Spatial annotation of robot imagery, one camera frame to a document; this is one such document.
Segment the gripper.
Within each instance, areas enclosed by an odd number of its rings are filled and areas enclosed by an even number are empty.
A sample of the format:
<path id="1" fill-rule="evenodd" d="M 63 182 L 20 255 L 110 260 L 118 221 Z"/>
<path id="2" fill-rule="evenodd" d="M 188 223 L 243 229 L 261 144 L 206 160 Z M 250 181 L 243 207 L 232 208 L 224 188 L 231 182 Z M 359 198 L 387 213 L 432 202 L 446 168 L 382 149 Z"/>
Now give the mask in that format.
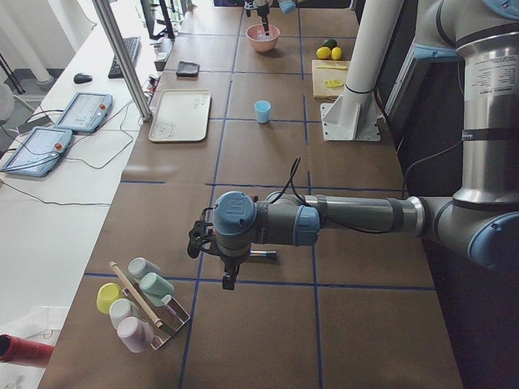
<path id="1" fill-rule="evenodd" d="M 262 25 L 266 36 L 270 35 L 270 27 L 268 23 L 269 4 L 268 0 L 245 0 L 243 9 L 248 17 L 252 11 L 256 11 L 257 15 L 262 18 Z"/>
<path id="2" fill-rule="evenodd" d="M 222 288 L 234 289 L 240 264 L 246 260 L 246 257 L 230 257 L 218 246 L 217 234 L 213 228 L 213 223 L 206 221 L 206 213 L 208 211 L 210 211 L 210 208 L 202 210 L 199 219 L 195 221 L 193 228 L 188 233 L 187 253 L 193 259 L 196 259 L 200 252 L 218 256 L 225 264 Z"/>

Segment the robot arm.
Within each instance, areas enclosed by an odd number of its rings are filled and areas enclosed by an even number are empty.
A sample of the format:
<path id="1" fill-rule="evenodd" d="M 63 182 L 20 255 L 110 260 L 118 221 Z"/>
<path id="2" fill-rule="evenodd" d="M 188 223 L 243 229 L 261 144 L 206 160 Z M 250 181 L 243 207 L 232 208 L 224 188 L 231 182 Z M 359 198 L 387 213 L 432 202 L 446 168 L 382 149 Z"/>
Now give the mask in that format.
<path id="1" fill-rule="evenodd" d="M 297 7 L 296 1 L 277 1 L 277 4 L 282 13 L 288 14 L 294 11 Z M 266 36 L 270 35 L 270 27 L 268 22 L 268 15 L 270 11 L 268 0 L 245 0 L 243 9 L 246 12 L 247 17 L 251 16 L 252 11 L 256 11 L 257 15 L 261 18 L 261 23 Z"/>
<path id="2" fill-rule="evenodd" d="M 418 60 L 465 63 L 461 188 L 451 197 L 364 199 L 299 195 L 292 184 L 255 201 L 221 195 L 189 233 L 187 253 L 219 257 L 233 289 L 252 244 L 311 246 L 321 229 L 408 232 L 493 271 L 518 270 L 518 4 L 421 1 Z"/>

